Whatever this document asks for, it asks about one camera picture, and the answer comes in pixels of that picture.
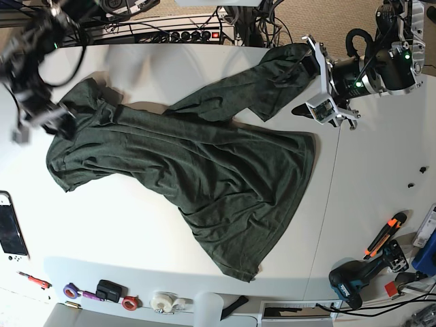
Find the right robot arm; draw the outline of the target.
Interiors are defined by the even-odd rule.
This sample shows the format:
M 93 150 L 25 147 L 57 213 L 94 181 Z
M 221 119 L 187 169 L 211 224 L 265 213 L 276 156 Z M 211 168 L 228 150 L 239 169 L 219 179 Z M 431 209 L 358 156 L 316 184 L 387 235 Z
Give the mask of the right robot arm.
M 76 111 L 64 103 L 52 102 L 52 90 L 63 87 L 77 74 L 88 39 L 81 23 L 97 9 L 99 1 L 50 1 L 36 12 L 28 25 L 12 37 L 1 53 L 1 84 L 17 108 L 12 140 L 27 143 L 30 130 L 42 127 L 46 133 L 70 139 L 76 132 Z M 62 45 L 68 33 L 76 30 L 82 52 L 72 75 L 60 84 L 49 84 L 40 76 L 45 56 Z

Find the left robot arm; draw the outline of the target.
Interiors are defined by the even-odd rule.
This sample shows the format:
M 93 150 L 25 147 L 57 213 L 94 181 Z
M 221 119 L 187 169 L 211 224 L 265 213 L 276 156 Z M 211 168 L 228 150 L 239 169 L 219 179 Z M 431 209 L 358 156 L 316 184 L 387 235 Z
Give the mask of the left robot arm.
M 311 35 L 308 43 L 320 72 L 320 90 L 293 114 L 355 129 L 361 115 L 352 99 L 370 95 L 404 95 L 421 86 L 425 62 L 425 5 L 422 1 L 384 1 L 375 13 L 376 34 L 352 29 L 345 38 L 348 58 L 333 60 Z

